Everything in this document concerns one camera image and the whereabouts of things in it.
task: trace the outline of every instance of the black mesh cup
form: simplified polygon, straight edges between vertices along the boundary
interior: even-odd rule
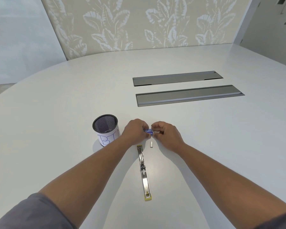
[[[92,128],[97,132],[102,146],[108,145],[120,136],[118,119],[114,115],[102,115],[95,119]]]

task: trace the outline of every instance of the leaf pattern wallpaper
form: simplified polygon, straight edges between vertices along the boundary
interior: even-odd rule
[[[68,60],[232,43],[249,0],[42,0]]]

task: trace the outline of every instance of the gray shirt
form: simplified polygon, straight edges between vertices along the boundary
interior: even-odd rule
[[[46,196],[36,193],[14,206],[0,219],[0,229],[76,229]],[[255,229],[286,229],[286,214]]]

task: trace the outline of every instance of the person's right arm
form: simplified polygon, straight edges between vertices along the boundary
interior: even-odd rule
[[[152,124],[164,147],[178,154],[237,229],[251,229],[286,213],[286,203],[247,178],[183,142],[177,128]]]

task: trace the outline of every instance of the white table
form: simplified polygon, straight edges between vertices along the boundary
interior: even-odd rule
[[[223,79],[134,87],[132,77],[215,70]],[[233,84],[245,96],[137,107],[135,94]],[[236,45],[97,54],[55,65],[0,95],[0,217],[101,146],[93,120],[174,124],[185,142],[286,201],[286,66]],[[233,228],[185,163],[154,139],[135,147],[82,228]]]

